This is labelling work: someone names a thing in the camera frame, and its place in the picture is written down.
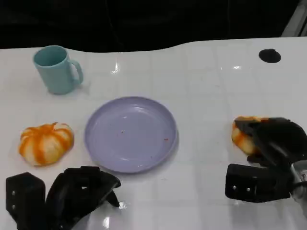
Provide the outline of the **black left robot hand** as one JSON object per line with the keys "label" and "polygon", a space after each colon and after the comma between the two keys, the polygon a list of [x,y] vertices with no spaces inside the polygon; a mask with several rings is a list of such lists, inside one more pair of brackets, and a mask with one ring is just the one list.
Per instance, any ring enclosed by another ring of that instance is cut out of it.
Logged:
{"label": "black left robot hand", "polygon": [[83,217],[108,202],[119,207],[115,188],[120,180],[96,166],[67,168],[52,184],[46,212],[52,230],[71,230]]}

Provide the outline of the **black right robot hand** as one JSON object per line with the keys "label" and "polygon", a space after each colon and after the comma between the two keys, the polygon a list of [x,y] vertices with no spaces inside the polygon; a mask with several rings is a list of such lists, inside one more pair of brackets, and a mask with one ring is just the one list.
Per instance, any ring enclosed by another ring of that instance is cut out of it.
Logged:
{"label": "black right robot hand", "polygon": [[267,165],[288,169],[307,159],[307,134],[283,117],[243,117],[234,120],[238,130],[256,147]]}

